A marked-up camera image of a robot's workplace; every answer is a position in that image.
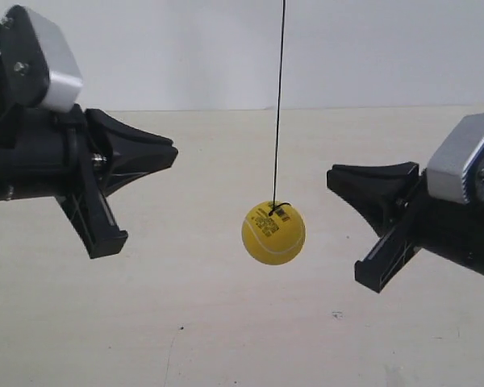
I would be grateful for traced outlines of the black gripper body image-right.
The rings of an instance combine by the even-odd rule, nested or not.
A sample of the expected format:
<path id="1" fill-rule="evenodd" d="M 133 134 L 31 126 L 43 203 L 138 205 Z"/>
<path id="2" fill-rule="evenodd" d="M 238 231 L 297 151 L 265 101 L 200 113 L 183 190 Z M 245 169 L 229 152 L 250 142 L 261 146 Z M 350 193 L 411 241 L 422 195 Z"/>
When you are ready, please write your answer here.
<path id="1" fill-rule="evenodd" d="M 380 293 L 421 249 L 484 276 L 484 203 L 432 198 L 422 175 L 399 220 L 354 264 L 354 279 Z"/>

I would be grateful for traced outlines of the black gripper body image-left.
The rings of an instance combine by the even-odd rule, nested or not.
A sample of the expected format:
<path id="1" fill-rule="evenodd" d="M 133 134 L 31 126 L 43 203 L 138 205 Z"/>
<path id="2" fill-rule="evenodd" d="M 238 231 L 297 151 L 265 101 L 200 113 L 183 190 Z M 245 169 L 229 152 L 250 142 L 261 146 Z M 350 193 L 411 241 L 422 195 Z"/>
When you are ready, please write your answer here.
<path id="1" fill-rule="evenodd" d="M 86 116 L 15 106 L 0 118 L 0 201 L 53 197 L 89 257 L 113 256 L 119 229 L 94 171 Z"/>

